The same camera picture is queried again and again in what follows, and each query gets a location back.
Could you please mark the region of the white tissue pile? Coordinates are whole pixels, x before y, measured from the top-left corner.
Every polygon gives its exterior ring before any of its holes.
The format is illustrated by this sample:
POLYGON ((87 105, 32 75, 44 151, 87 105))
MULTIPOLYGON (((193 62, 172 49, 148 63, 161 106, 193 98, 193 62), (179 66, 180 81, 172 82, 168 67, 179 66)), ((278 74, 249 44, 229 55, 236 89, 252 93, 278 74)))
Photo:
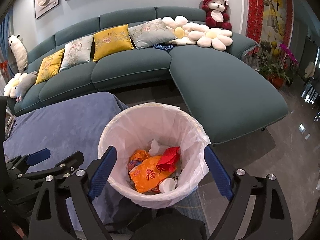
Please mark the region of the white tissue pile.
POLYGON ((151 145, 150 145, 150 149, 148 151, 148 154, 151 157, 154 157, 156 155, 162 155, 168 148, 169 148, 169 146, 161 145, 158 143, 157 140, 153 139, 151 141, 151 145))

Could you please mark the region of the white daisy pillow outer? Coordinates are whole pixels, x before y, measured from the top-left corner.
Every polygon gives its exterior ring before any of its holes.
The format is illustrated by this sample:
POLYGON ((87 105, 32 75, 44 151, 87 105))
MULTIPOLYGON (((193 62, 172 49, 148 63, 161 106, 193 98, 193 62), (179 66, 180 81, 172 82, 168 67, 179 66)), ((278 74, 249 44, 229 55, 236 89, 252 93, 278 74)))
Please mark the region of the white daisy pillow outer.
POLYGON ((227 29, 209 28, 204 24, 194 24, 189 31, 189 39, 199 47, 212 47, 218 51, 225 51, 233 43, 233 33, 227 29))

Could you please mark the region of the yellow cushion centre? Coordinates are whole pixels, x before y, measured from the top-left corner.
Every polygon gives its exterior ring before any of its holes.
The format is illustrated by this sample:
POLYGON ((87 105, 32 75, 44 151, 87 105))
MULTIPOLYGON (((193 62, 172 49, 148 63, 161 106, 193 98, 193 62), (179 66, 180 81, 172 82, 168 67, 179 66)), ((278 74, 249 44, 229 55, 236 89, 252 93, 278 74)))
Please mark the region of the yellow cushion centre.
POLYGON ((98 62, 100 59, 108 55, 121 51, 132 50, 134 46, 132 45, 128 28, 129 26, 127 24, 120 25, 94 34, 93 61, 98 62))

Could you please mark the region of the potted flower plant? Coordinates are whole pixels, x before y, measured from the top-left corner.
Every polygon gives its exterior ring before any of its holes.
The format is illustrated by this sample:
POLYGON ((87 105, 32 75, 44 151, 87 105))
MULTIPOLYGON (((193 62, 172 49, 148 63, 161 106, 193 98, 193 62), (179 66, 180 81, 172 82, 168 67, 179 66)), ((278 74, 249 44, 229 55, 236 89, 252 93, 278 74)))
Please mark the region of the potted flower plant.
POLYGON ((298 73, 298 61, 287 45, 261 41, 256 53, 258 72, 276 89, 291 85, 298 73))

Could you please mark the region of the black remote and pens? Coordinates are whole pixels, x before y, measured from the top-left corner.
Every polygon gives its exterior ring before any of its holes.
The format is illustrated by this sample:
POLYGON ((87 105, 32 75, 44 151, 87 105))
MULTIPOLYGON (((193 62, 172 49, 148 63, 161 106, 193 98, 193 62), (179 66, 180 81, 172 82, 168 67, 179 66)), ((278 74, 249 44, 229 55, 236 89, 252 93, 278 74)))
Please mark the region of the black remote and pens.
POLYGON ((15 127, 16 116, 11 116, 5 125, 5 139, 8 139, 12 134, 12 130, 15 127))

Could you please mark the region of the white daisy pillow inner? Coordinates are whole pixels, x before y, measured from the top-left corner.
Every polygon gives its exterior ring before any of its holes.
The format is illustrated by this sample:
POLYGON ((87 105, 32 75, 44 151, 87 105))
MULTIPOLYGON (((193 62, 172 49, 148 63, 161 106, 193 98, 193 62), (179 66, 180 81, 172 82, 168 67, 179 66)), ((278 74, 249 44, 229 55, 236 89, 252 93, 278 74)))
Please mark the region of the white daisy pillow inner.
POLYGON ((195 23, 188 22, 184 16, 176 16, 175 19, 166 16, 162 18, 167 29, 176 37, 174 40, 167 42, 176 46, 195 45, 196 42, 189 38, 189 33, 193 30, 195 23))

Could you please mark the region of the yellow cushion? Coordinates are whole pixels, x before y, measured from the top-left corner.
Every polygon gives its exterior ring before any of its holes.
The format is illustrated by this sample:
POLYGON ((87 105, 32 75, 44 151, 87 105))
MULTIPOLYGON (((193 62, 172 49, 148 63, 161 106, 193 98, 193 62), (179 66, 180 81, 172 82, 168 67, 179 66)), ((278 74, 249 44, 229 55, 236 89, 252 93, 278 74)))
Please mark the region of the yellow cushion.
POLYGON ((132 45, 128 28, 129 26, 127 24, 120 25, 94 34, 93 61, 98 62, 100 59, 108 55, 121 51, 132 50, 134 46, 132 45))
POLYGON ((59 72, 64 52, 65 49, 61 49, 42 60, 37 74, 37 79, 35 81, 36 85, 49 80, 59 72))

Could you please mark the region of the light floral cushion left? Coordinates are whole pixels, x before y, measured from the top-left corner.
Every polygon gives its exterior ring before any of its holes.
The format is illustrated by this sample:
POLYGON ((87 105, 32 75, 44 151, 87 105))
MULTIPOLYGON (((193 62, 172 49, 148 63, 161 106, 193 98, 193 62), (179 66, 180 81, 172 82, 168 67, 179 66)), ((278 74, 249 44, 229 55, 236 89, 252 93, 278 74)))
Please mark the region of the light floral cushion left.
POLYGON ((88 35, 69 42, 65 45, 60 72, 76 65, 87 63, 91 59, 93 35, 88 35))

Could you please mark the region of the red white teddy bear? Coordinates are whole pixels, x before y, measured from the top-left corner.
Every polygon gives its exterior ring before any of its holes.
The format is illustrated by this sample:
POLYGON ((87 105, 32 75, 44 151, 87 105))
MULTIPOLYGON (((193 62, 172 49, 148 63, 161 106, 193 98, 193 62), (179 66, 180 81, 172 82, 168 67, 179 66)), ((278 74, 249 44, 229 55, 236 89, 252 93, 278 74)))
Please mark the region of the red white teddy bear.
POLYGON ((206 25, 210 28, 232 30, 227 9, 228 0, 203 0, 202 10, 206 13, 206 25))

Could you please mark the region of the red paper box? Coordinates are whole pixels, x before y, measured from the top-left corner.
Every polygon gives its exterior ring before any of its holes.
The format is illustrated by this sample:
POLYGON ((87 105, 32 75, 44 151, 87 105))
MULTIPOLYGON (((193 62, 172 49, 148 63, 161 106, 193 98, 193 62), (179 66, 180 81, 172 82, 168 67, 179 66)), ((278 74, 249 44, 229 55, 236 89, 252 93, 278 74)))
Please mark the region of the red paper box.
POLYGON ((161 171, 175 172, 180 160, 180 148, 170 147, 164 151, 156 167, 161 171))

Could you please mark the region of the yellow cushion left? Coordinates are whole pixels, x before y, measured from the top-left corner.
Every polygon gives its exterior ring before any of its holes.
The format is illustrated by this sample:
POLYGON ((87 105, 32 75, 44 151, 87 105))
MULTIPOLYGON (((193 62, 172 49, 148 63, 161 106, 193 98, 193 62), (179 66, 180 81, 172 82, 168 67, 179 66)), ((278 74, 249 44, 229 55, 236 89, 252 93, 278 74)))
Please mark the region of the yellow cushion left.
POLYGON ((49 80, 59 72, 64 52, 65 49, 61 49, 42 60, 37 74, 37 79, 35 81, 36 85, 49 80))

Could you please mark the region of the light floral cushion right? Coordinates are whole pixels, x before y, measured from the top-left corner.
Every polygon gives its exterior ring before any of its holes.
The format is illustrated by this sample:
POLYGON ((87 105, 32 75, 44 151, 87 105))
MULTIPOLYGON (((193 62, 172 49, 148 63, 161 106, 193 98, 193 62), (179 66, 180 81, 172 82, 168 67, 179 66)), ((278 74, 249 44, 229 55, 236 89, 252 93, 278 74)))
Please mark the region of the light floral cushion right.
POLYGON ((128 32, 136 49, 149 48, 154 44, 170 42, 177 38, 160 18, 129 27, 128 32))

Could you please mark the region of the white daisy pillow left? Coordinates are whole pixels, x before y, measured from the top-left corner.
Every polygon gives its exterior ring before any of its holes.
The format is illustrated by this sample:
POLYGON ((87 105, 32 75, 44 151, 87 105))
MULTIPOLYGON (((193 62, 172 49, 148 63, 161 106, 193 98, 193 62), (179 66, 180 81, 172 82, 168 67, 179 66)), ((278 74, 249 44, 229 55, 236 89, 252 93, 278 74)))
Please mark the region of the white daisy pillow left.
POLYGON ((22 80, 27 77, 27 73, 16 73, 13 78, 9 80, 7 85, 4 87, 4 96, 15 99, 16 98, 16 89, 22 80))

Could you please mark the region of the light floral cushion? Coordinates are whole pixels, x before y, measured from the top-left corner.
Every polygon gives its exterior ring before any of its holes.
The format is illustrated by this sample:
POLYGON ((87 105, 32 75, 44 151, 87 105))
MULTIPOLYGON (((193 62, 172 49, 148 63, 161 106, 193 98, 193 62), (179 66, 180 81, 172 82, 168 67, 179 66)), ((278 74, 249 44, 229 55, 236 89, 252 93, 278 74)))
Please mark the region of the light floral cushion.
POLYGON ((88 35, 69 42, 65 45, 60 72, 76 65, 87 63, 91 59, 93 35, 88 35))
POLYGON ((128 32, 136 49, 149 48, 154 44, 170 42, 177 38, 160 18, 129 27, 128 32))

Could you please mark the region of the white lined trash bin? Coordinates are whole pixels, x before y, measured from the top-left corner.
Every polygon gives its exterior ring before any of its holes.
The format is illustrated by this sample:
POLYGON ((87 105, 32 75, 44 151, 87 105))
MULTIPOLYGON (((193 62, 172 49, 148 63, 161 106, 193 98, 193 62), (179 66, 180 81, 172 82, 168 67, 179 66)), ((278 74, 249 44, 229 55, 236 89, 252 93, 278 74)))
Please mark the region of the white lined trash bin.
POLYGON ((108 183, 141 207, 161 209, 176 204, 196 190, 209 172, 204 160, 204 148, 209 144, 208 135, 196 119, 178 107, 152 102, 130 107, 112 118, 101 134, 98 157, 113 146, 117 161, 108 183), (158 194, 137 192, 127 170, 131 155, 135 150, 160 155, 170 147, 179 147, 181 155, 176 189, 158 194))

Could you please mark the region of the grey plush toy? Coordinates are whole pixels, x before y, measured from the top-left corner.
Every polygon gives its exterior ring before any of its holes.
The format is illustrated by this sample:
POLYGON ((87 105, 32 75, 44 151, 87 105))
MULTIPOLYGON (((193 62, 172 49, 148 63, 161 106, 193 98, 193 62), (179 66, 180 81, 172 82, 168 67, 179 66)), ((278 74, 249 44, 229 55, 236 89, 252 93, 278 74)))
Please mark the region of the grey plush toy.
POLYGON ((20 77, 20 83, 15 89, 16 102, 22 101, 26 92, 33 86, 37 79, 37 71, 23 73, 20 77))

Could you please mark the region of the white long plush toy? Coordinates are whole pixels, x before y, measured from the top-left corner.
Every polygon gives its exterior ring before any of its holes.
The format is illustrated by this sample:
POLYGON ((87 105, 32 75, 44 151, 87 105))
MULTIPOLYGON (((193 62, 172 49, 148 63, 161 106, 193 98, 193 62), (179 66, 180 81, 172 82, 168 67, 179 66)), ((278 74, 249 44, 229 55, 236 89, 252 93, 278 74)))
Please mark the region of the white long plush toy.
POLYGON ((10 35, 8 37, 10 50, 13 53, 18 71, 23 73, 28 68, 27 50, 19 39, 19 35, 10 35))

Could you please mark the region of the blue patterned cloth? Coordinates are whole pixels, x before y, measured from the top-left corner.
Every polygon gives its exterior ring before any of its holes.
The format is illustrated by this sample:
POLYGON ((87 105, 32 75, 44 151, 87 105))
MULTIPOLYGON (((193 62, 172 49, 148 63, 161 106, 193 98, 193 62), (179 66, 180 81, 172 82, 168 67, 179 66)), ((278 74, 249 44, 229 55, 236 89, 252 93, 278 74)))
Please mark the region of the blue patterned cloth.
POLYGON ((167 53, 169 53, 171 50, 173 50, 174 45, 172 45, 172 44, 169 44, 169 45, 153 44, 151 46, 151 48, 159 49, 159 50, 166 51, 167 53))

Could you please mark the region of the orange snack wrapper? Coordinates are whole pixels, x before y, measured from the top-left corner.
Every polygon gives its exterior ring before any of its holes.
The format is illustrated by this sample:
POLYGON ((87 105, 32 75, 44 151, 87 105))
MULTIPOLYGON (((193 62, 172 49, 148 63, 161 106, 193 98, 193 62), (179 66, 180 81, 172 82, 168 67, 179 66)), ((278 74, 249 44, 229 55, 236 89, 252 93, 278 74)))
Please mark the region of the orange snack wrapper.
POLYGON ((146 193, 156 188, 160 182, 176 171, 176 165, 170 167, 168 170, 164 170, 163 168, 159 169, 157 164, 161 157, 161 155, 150 157, 129 172, 129 176, 139 193, 146 193))

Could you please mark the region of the blue velvet table cloth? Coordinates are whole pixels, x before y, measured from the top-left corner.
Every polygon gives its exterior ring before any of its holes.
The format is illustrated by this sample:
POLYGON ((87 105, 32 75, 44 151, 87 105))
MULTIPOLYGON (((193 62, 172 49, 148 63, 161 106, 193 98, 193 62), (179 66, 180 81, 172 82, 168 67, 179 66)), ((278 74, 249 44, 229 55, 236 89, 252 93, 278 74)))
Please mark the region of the blue velvet table cloth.
POLYGON ((84 155, 82 169, 98 158, 98 144, 105 126, 127 109, 116 96, 99 92, 55 103, 18 116, 10 137, 4 142, 4 156, 10 160, 50 150, 50 157, 29 168, 29 172, 54 167, 74 152, 84 155))

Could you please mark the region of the orange mesh wrapper ball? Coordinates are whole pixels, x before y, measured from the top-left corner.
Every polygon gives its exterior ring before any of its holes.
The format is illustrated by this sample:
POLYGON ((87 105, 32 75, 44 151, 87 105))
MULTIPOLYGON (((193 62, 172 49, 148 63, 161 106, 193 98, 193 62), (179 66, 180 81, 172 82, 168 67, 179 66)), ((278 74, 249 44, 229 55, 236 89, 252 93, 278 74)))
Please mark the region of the orange mesh wrapper ball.
POLYGON ((150 155, 145 150, 135 150, 133 155, 129 158, 129 162, 127 165, 128 171, 131 171, 136 166, 140 165, 143 161, 148 159, 150 155))

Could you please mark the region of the red paper cup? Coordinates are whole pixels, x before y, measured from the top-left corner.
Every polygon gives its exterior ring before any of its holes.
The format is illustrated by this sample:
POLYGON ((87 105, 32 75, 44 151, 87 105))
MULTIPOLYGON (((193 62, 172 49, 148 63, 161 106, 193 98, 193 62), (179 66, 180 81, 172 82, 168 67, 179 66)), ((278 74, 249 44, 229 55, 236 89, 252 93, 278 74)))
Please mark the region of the red paper cup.
POLYGON ((168 193, 176 189, 177 181, 172 178, 166 178, 150 191, 153 193, 168 193))

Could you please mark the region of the teal curved sectional sofa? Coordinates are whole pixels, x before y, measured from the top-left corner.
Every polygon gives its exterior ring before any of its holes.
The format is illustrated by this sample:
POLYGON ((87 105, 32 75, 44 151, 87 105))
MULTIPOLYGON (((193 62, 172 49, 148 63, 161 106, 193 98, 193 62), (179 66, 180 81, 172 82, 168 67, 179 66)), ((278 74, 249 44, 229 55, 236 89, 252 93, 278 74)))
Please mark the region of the teal curved sectional sofa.
POLYGON ((31 87, 21 102, 9 100, 8 106, 20 116, 94 92, 174 82, 211 142, 228 142, 265 129, 288 113, 281 94, 244 63, 257 43, 238 33, 232 39, 225 51, 186 45, 169 52, 155 48, 118 52, 64 70, 31 87))

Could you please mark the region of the white daisy pillow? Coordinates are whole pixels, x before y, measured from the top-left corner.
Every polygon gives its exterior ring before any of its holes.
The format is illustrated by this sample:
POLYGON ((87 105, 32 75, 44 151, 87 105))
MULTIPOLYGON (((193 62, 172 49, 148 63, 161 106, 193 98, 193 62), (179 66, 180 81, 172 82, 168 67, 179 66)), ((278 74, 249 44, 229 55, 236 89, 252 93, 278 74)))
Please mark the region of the white daisy pillow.
POLYGON ((218 51, 225 51, 233 43, 233 33, 227 29, 209 28, 204 24, 194 24, 189 31, 189 39, 199 47, 212 47, 218 51))
POLYGON ((27 77, 27 73, 16 73, 13 78, 9 80, 7 85, 4 87, 4 96, 15 99, 16 98, 16 89, 22 80, 27 77))
POLYGON ((166 16, 162 18, 167 29, 176 37, 174 40, 167 42, 176 46, 195 45, 196 42, 189 38, 189 33, 193 30, 195 23, 188 22, 184 16, 176 16, 175 19, 166 16))

